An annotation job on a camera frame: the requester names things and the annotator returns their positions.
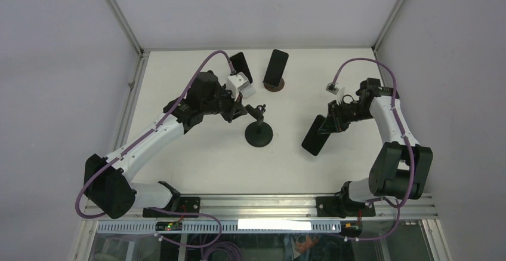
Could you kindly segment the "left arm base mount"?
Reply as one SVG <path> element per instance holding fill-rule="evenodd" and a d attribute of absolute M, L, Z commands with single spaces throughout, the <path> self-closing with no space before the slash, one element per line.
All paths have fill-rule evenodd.
<path fill-rule="evenodd" d="M 166 214 L 151 208 L 144 208 L 142 216 L 144 218 L 180 218 L 181 213 L 199 213 L 201 198 L 197 196 L 176 197 L 169 204 L 162 208 L 165 211 L 175 212 L 175 214 Z"/>

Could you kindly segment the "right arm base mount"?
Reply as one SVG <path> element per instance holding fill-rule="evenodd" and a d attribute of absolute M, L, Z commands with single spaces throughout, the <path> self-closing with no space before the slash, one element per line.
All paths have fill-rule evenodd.
<path fill-rule="evenodd" d="M 315 198 L 318 217 L 374 217 L 375 207 L 363 202 L 345 201 L 336 196 L 317 196 Z"/>

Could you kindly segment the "black phone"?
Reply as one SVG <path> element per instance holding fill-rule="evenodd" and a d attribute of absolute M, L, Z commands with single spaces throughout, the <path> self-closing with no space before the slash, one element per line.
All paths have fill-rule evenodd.
<path fill-rule="evenodd" d="M 319 128 L 324 121 L 325 117 L 323 115 L 315 117 L 301 144 L 302 148 L 313 156 L 318 156 L 330 136 L 329 133 L 319 133 Z"/>
<path fill-rule="evenodd" d="M 274 49 L 271 53 L 263 82 L 266 82 L 270 85 L 278 86 L 279 81 L 283 76 L 286 64 L 288 62 L 288 58 L 289 58 L 288 53 Z"/>
<path fill-rule="evenodd" d="M 230 57 L 230 61 L 237 73 L 243 73 L 252 84 L 253 78 L 243 52 L 238 52 Z"/>

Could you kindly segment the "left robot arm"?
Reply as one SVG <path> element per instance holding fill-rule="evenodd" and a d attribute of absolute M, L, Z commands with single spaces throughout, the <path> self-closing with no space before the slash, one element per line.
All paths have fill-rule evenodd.
<path fill-rule="evenodd" d="M 244 73 L 232 74 L 220 84 L 212 71 L 197 73 L 181 97 L 169 102 L 159 118 L 135 140 L 85 163 L 84 195 L 97 205 L 100 216 L 118 219 L 132 208 L 149 208 L 165 217 L 176 215 L 180 193 L 167 182 L 135 183 L 137 173 L 159 151 L 183 137 L 206 115 L 227 122 L 246 115 L 243 90 L 251 83 Z"/>

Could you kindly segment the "black tall clamp stand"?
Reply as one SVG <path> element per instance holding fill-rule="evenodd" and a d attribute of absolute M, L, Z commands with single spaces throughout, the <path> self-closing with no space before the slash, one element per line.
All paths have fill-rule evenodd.
<path fill-rule="evenodd" d="M 249 124 L 245 130 L 246 141 L 255 148 L 267 146 L 272 141 L 273 130 L 268 123 L 264 122 L 266 106 L 258 105 L 254 108 L 251 105 L 246 105 L 245 109 L 256 119 L 256 121 Z"/>

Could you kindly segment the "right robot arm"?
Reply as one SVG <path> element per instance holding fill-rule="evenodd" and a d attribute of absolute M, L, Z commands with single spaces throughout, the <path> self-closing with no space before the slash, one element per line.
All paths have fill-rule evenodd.
<path fill-rule="evenodd" d="M 380 198 L 399 199 L 399 206 L 409 199 L 419 199 L 424 191 L 433 160 L 429 147 L 421 146 L 409 131 L 400 108 L 397 91 L 383 87 L 379 79 L 368 78 L 356 91 L 357 100 L 345 102 L 345 93 L 335 83 L 327 91 L 336 95 L 328 104 L 328 114 L 317 126 L 318 135 L 342 133 L 351 123 L 373 119 L 382 141 L 369 176 L 344 184 L 337 199 L 337 210 L 352 216 L 360 204 Z"/>

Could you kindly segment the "white folding phone stand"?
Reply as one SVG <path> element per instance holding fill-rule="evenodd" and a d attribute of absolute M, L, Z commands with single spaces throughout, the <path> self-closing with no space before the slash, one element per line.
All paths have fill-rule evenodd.
<path fill-rule="evenodd" d="M 244 87 L 240 92 L 242 93 L 243 98 L 247 99 L 256 93 L 256 89 L 253 85 L 248 85 L 247 87 Z"/>

